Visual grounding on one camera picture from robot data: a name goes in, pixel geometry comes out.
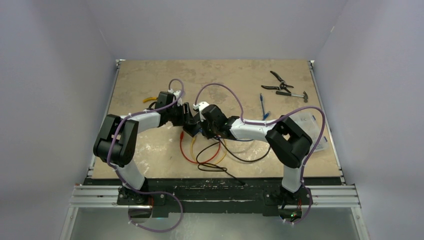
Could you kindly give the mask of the black network switch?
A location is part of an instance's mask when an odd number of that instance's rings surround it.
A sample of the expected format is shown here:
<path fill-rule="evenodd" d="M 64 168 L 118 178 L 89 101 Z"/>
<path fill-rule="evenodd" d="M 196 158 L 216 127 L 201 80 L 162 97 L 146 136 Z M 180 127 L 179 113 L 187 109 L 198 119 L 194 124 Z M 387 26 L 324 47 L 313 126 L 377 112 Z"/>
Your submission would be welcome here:
<path fill-rule="evenodd" d="M 189 120 L 184 123 L 182 130 L 187 133 L 190 137 L 195 137 L 201 129 L 201 126 L 196 120 Z"/>

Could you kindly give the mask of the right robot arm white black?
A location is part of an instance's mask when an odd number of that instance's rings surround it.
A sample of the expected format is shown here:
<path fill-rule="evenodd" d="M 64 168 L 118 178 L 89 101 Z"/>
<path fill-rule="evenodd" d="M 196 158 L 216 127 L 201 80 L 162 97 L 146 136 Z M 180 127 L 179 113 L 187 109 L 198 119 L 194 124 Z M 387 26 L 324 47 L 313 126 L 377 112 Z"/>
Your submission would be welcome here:
<path fill-rule="evenodd" d="M 286 115 L 273 121 L 227 117 L 217 105 L 207 102 L 195 104 L 193 108 L 199 114 L 202 134 L 207 138 L 268 143 L 284 165 L 280 191 L 282 200 L 292 204 L 300 198 L 302 164 L 310 153 L 313 140 L 296 122 Z"/>

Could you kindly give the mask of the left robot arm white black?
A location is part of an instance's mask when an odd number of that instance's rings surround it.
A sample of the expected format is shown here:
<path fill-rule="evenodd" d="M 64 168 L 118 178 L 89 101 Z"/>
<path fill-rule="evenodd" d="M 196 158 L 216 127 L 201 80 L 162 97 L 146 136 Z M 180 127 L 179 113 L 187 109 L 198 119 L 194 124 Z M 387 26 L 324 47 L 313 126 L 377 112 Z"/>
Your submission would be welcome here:
<path fill-rule="evenodd" d="M 181 90 L 161 91 L 154 107 L 126 116 L 108 114 L 94 142 L 93 154 L 115 171 L 138 205 L 149 199 L 147 178 L 134 161 L 138 134 L 168 122 L 175 127 L 192 125 L 193 116 L 183 95 Z"/>

